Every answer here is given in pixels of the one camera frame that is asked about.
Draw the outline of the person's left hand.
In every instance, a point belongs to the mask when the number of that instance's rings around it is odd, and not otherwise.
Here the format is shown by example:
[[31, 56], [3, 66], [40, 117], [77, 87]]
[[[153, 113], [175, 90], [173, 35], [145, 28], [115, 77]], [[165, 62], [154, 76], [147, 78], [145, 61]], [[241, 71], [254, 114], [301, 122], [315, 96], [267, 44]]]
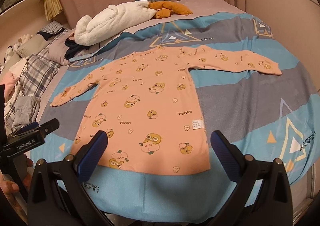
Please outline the person's left hand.
[[[32, 175], [29, 172], [27, 172], [27, 175], [22, 180], [23, 185], [27, 189], [28, 192], [30, 189], [31, 178], [32, 178]], [[14, 197], [14, 194], [18, 193], [20, 188], [15, 182], [12, 182], [10, 180], [5, 180], [2, 173], [1, 173], [1, 189], [4, 193], [4, 195], [6, 196], [7, 200], [11, 204], [15, 203], [16, 199]]]

